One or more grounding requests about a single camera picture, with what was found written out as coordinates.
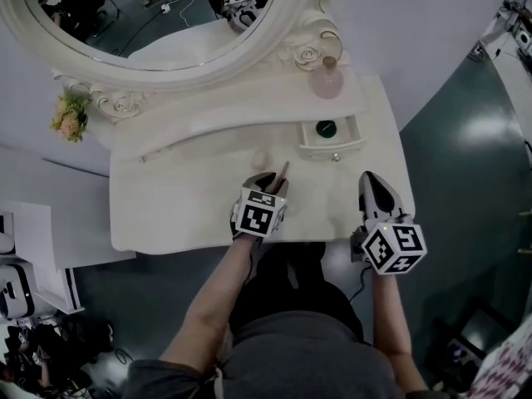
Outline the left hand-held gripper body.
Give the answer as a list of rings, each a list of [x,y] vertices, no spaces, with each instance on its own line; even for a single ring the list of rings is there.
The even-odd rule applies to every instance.
[[[282,196],[242,187],[230,222],[236,234],[251,234],[264,239],[282,223],[287,203]]]

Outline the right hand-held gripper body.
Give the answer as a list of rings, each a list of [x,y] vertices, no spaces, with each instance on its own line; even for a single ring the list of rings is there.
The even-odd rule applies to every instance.
[[[359,226],[351,237],[352,261],[368,262],[377,274],[410,272],[426,255],[421,226],[410,214]]]

